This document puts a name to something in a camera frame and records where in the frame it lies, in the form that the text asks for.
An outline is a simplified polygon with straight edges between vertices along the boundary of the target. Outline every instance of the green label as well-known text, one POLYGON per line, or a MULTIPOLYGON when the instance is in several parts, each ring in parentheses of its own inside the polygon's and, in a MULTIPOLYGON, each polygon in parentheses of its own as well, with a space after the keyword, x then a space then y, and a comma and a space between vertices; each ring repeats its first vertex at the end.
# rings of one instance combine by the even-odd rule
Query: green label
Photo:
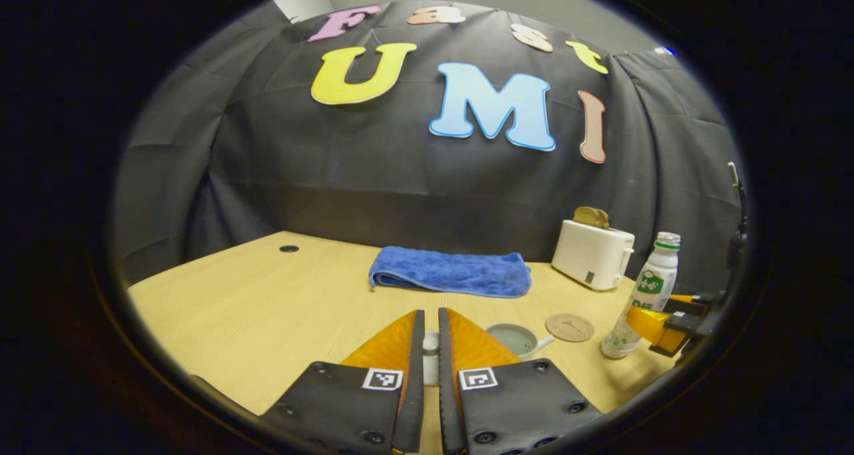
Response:
POLYGON ((640 274, 640 282, 638 282, 638 291, 642 294, 659 294, 661 288, 664 287, 665 281, 655 276, 652 270, 644 270, 640 274))

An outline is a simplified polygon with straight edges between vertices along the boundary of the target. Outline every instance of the cork coaster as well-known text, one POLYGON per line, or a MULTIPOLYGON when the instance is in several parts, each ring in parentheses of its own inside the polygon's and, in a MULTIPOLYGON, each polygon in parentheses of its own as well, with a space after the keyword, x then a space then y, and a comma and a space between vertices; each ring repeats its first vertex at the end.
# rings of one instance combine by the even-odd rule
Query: cork coaster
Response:
POLYGON ((586 318, 571 313, 549 316, 546 330, 564 342, 584 342, 592 337, 592 324, 586 318))

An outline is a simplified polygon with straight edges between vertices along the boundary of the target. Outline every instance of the white toaster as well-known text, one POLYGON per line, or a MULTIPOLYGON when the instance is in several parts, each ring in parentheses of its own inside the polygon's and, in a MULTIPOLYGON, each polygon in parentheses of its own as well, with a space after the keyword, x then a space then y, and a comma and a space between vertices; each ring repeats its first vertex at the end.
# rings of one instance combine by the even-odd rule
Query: white toaster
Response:
POLYGON ((552 266, 594 290, 622 282, 634 253, 634 234, 564 220, 552 266))

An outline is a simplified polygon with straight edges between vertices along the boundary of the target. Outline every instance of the black curtain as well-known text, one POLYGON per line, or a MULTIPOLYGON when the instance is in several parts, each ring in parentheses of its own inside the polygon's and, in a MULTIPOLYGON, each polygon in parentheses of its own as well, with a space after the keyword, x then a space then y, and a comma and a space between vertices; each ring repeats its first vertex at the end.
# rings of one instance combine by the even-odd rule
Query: black curtain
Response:
POLYGON ((548 262, 561 221, 589 205, 635 235, 627 275, 637 276, 657 231, 672 231, 683 236, 675 291, 723 289, 739 218, 726 163, 739 160, 722 114, 675 57, 611 55, 582 41, 602 55, 610 73, 601 75, 564 44, 580 39, 530 18, 441 1, 381 6, 344 35, 308 43, 326 16, 289 25, 268 3, 177 66, 140 115, 117 185, 116 252, 131 283, 280 230, 548 262), (406 23, 436 5, 466 20, 406 23), (512 23, 545 33, 553 53, 516 41, 512 23), (392 42, 418 48, 387 93, 356 105, 312 99, 327 51, 366 48, 347 75, 357 83, 372 77, 375 48, 392 42), (557 147, 510 144, 513 115, 487 139, 470 109, 472 136, 432 135, 443 62, 478 66, 496 89, 516 73, 547 81, 557 147), (604 164, 579 154, 582 89, 606 106, 604 164))

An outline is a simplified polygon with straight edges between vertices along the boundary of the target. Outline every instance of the yellow letter u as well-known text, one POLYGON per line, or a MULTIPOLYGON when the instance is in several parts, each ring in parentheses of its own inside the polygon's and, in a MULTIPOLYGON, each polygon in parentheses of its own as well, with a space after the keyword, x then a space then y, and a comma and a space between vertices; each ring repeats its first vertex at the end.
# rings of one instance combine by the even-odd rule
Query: yellow letter u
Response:
POLYGON ((355 57, 365 53, 363 47, 341 48, 323 56, 320 67, 312 84, 312 97, 326 105, 359 103, 387 92, 394 86, 403 58, 409 51, 415 50, 412 43, 388 43, 379 45, 376 50, 382 53, 376 72, 370 80, 351 85, 344 81, 355 57))

